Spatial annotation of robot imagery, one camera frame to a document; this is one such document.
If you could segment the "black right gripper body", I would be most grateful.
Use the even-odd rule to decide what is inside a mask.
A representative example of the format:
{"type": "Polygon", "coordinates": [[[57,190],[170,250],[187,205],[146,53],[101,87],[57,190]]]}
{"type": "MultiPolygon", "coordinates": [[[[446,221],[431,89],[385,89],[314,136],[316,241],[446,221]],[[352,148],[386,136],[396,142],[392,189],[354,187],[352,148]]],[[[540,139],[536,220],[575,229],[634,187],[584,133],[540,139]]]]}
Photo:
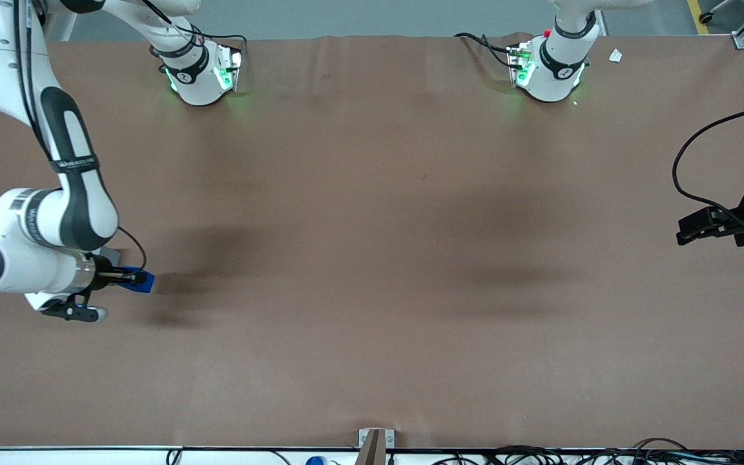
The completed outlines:
{"type": "Polygon", "coordinates": [[[94,262],[94,277],[91,281],[91,291],[99,291],[115,282],[118,272],[112,262],[105,256],[91,255],[94,262]]]}

